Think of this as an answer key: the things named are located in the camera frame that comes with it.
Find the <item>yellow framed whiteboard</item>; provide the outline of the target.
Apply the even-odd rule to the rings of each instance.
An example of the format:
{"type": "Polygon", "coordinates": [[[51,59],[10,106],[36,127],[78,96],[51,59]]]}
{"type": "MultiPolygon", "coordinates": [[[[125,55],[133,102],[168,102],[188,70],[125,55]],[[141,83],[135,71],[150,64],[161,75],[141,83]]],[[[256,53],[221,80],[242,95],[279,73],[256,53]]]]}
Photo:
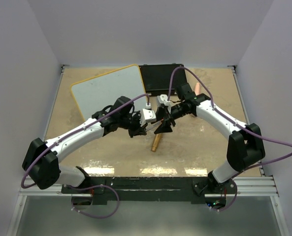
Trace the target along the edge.
{"type": "Polygon", "coordinates": [[[139,66],[133,64],[74,83],[70,91],[83,120],[87,120],[117,98],[133,99],[144,94],[145,88],[139,66]]]}

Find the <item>red white marker pen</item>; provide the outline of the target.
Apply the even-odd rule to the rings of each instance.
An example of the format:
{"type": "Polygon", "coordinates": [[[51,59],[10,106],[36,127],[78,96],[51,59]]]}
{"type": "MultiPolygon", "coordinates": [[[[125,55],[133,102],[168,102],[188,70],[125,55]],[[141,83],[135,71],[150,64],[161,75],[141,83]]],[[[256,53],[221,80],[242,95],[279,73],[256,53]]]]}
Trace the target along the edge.
{"type": "Polygon", "coordinates": [[[148,131],[150,131],[150,130],[152,130],[152,129],[154,129],[155,127],[158,127],[159,125],[161,125],[161,121],[159,121],[159,122],[157,122],[157,123],[155,123],[155,124],[153,124],[152,126],[150,126],[150,127],[147,127],[146,129],[145,129],[145,132],[148,132],[148,131]]]}

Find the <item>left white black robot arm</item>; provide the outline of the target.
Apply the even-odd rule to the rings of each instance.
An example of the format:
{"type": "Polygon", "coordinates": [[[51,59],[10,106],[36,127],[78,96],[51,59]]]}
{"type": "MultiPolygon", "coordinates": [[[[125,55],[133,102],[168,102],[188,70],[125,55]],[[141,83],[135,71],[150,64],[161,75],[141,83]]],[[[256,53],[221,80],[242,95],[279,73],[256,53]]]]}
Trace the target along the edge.
{"type": "Polygon", "coordinates": [[[61,162],[70,154],[100,139],[118,128],[126,129],[130,136],[146,135],[149,123],[146,115],[152,115],[150,101],[142,109],[135,110],[134,102],[138,96],[129,99],[119,97],[113,105],[108,105],[95,112],[91,118],[76,128],[46,141],[34,139],[28,148],[22,168],[25,171],[21,180],[24,189],[37,186],[44,190],[54,184],[71,186],[79,193],[90,188],[89,175],[81,167],[67,167],[61,162]]]}

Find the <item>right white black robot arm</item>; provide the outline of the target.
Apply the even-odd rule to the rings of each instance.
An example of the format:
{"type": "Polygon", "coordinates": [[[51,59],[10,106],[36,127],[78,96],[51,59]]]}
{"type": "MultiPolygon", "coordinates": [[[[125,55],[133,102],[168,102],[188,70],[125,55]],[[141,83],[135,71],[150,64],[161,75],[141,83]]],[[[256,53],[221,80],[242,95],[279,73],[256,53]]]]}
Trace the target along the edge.
{"type": "Polygon", "coordinates": [[[161,124],[155,134],[172,132],[176,119],[191,114],[207,121],[228,140],[226,161],[207,177],[206,185],[211,192],[219,193],[229,179],[265,157],[258,125],[233,118],[215,106],[211,97],[195,94],[188,83],[179,86],[176,92],[180,99],[176,105],[171,105],[166,94],[157,96],[156,117],[161,124]]]}

